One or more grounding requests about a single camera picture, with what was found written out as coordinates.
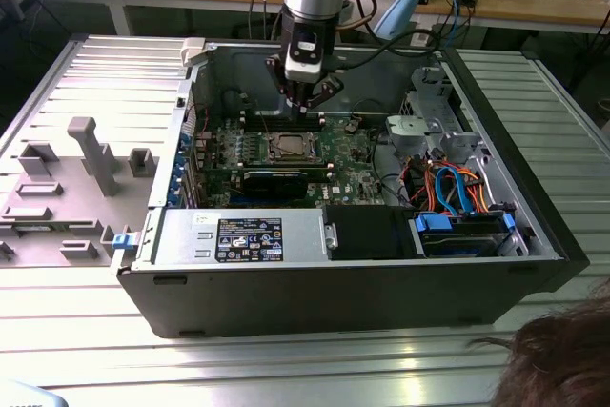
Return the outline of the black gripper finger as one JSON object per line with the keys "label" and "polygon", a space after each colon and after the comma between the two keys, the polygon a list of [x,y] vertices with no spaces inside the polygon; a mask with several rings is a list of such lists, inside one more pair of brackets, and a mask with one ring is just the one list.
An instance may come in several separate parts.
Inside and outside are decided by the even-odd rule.
{"label": "black gripper finger", "polygon": [[303,113],[307,113],[313,108],[328,101],[338,95],[343,89],[344,84],[338,78],[329,75],[319,82],[320,91],[315,92],[314,83],[303,84]]}
{"label": "black gripper finger", "polygon": [[284,105],[288,107],[289,114],[305,113],[305,84],[290,80],[278,55],[265,58],[265,66],[275,87],[284,98]]}

